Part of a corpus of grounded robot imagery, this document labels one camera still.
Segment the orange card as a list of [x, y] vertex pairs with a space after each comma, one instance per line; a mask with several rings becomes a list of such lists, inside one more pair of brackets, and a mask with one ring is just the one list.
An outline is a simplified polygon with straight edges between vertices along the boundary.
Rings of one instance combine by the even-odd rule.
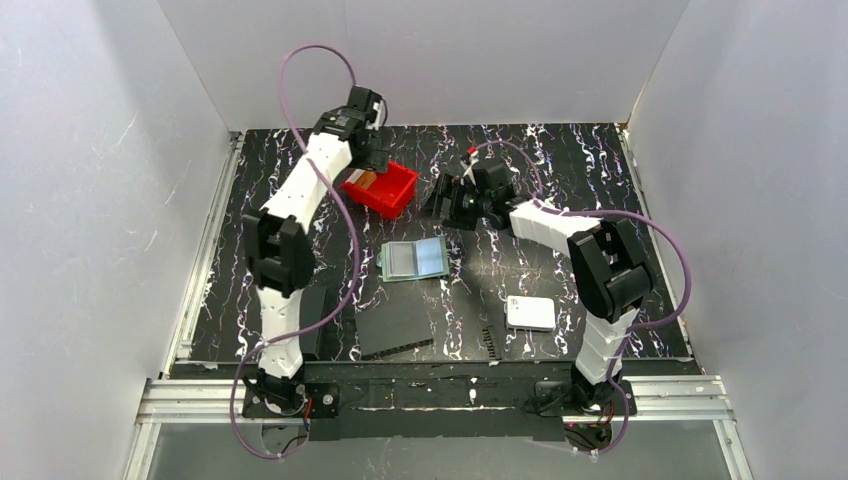
[[376, 172], [367, 170], [357, 170], [351, 175], [348, 181], [358, 188], [368, 189], [377, 179], [377, 177], [378, 175]]

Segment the red plastic bin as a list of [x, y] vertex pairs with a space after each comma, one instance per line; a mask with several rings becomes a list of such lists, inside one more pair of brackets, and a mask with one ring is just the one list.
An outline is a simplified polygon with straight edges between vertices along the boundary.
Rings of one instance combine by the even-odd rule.
[[394, 161], [388, 162], [384, 173], [376, 172], [378, 177], [368, 189], [348, 181], [357, 170], [362, 169], [354, 170], [341, 184], [341, 190], [355, 204], [374, 210], [384, 219], [396, 220], [415, 196], [418, 173]]

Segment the mint green card holder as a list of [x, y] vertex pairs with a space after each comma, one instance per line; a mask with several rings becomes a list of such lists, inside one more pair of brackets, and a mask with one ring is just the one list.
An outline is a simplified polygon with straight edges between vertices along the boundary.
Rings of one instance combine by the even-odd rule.
[[416, 274], [408, 277], [390, 277], [387, 272], [386, 250], [387, 242], [382, 245], [379, 265], [381, 277], [385, 282], [414, 281], [428, 278], [444, 277], [449, 273], [449, 259], [446, 240], [442, 236], [425, 238], [415, 241], [391, 241], [410, 242], [415, 246]]

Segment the black credit card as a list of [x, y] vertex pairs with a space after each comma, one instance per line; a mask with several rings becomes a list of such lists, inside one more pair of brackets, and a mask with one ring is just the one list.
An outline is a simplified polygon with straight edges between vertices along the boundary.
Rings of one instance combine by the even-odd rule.
[[415, 246], [410, 242], [390, 242], [386, 250], [387, 272], [390, 277], [416, 274]]

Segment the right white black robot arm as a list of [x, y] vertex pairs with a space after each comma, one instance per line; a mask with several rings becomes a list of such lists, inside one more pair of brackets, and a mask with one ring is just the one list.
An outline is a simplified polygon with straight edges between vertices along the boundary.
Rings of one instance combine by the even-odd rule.
[[446, 227], [473, 230], [485, 218], [498, 230], [568, 256], [579, 302], [587, 312], [580, 351], [567, 390], [556, 401], [587, 409], [604, 406], [622, 368], [628, 330], [655, 274], [634, 222], [642, 215], [621, 210], [558, 210], [516, 193], [504, 163], [481, 161], [469, 177], [441, 173], [424, 211]]

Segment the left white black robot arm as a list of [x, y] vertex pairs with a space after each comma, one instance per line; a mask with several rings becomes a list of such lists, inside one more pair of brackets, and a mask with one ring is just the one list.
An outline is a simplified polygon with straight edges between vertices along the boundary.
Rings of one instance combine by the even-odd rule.
[[350, 167], [386, 170], [380, 136], [386, 110], [381, 95], [353, 86], [346, 104], [323, 113], [309, 138], [298, 141], [302, 156], [277, 192], [243, 217], [247, 267], [262, 320], [262, 341], [250, 353], [258, 359], [258, 371], [245, 386], [257, 401], [283, 413], [307, 401], [305, 386], [296, 380], [304, 364], [301, 336], [319, 331], [342, 310], [336, 307], [308, 326], [301, 320], [303, 293], [316, 265], [308, 238], [313, 217], [331, 196], [345, 221], [352, 221], [333, 182]]

